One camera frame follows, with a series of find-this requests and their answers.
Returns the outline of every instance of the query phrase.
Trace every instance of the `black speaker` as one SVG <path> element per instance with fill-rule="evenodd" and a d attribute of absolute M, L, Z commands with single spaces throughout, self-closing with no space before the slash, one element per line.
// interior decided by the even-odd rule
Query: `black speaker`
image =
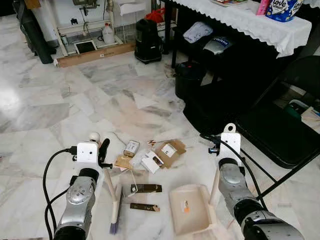
<path fill-rule="evenodd" d="M 136 23 L 135 57 L 144 64 L 160 61 L 162 58 L 160 46 L 161 39 L 158 36 L 156 22 L 146 19 L 138 21 Z"/>

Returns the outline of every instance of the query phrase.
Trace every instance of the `marble floor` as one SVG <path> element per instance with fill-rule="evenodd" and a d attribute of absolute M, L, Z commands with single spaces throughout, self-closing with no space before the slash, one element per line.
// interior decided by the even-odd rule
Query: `marble floor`
<path fill-rule="evenodd" d="M 141 143 L 141 151 L 148 149 L 148 140 L 180 139 L 187 152 L 170 169 L 154 175 L 144 172 L 149 183 L 162 184 L 162 193 L 150 194 L 145 200 L 158 204 L 161 211 L 122 206 L 116 236 L 108 235 L 112 207 L 104 184 L 96 203 L 98 224 L 92 224 L 88 239 L 174 239 L 169 191 L 192 183 L 211 191 L 216 158 L 208 154 L 199 133 L 182 113 L 184 102 L 175 96 L 170 56 L 144 65 L 129 52 L 56 68 L 41 64 L 29 51 L 14 16 L 0 17 L 0 36 L 0 239 L 48 237 L 42 190 L 45 165 L 53 153 L 87 140 L 91 131 L 110 138 L 110 163 L 130 139 Z M 178 62 L 184 59 L 178 56 Z M 286 173 L 246 139 L 241 145 L 276 178 Z M 71 175 L 65 172 L 72 164 L 70 156 L 63 154 L 51 164 L 47 176 L 51 197 L 68 185 Z M 252 168 L 261 188 L 266 189 L 271 182 Z M 248 185 L 254 192 L 249 178 Z M 298 228 L 306 240 L 320 239 L 319 199 L 320 157 L 265 197 L 269 210 Z M 53 206 L 57 219 L 64 203 L 61 199 Z M 222 198 L 215 211 L 230 239 L 243 239 Z"/>

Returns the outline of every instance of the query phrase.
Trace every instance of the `white plastic jug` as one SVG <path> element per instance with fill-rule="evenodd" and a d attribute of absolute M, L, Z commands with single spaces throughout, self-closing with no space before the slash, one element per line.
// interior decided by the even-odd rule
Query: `white plastic jug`
<path fill-rule="evenodd" d="M 113 44 L 115 42 L 114 31 L 112 31 L 108 23 L 105 23 L 102 35 L 105 44 Z"/>

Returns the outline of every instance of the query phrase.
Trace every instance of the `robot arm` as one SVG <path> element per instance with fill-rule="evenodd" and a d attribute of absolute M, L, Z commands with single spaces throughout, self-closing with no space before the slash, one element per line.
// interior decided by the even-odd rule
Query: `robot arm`
<path fill-rule="evenodd" d="M 95 189 L 99 173 L 83 168 L 66 193 L 66 208 L 54 234 L 54 240 L 85 240 L 91 224 L 91 209 L 95 204 Z"/>
<path fill-rule="evenodd" d="M 236 126 L 229 123 L 221 134 L 221 140 L 240 152 L 241 136 Z M 225 145 L 218 155 L 218 188 L 229 212 L 241 226 L 246 240 L 304 240 L 293 226 L 265 210 L 248 189 L 242 162 Z"/>

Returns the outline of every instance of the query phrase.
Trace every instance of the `cardboard piece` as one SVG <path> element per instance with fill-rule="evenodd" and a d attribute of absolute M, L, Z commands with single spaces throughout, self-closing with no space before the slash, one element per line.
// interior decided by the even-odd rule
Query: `cardboard piece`
<path fill-rule="evenodd" d="M 111 57 L 114 55 L 124 54 L 135 50 L 136 45 L 133 43 L 120 44 L 112 47 L 100 48 L 95 51 L 84 52 L 73 56 L 65 56 L 57 59 L 57 65 L 60 68 L 83 64 L 86 62 L 98 60 L 101 58 Z"/>
<path fill-rule="evenodd" d="M 24 0 L 27 9 L 41 8 L 39 0 Z"/>
<path fill-rule="evenodd" d="M 161 144 L 156 150 L 155 153 L 163 161 L 163 167 L 167 169 L 176 161 L 180 155 L 186 152 L 186 145 L 178 139 L 166 141 Z"/>
<path fill-rule="evenodd" d="M 129 156 L 123 156 L 123 155 L 119 155 L 117 158 L 116 158 L 116 161 L 115 161 L 115 166 L 117 167 L 120 167 L 120 168 L 126 168 L 126 169 L 132 169 L 132 165 L 130 164 L 130 160 L 132 158 L 129 157 Z"/>

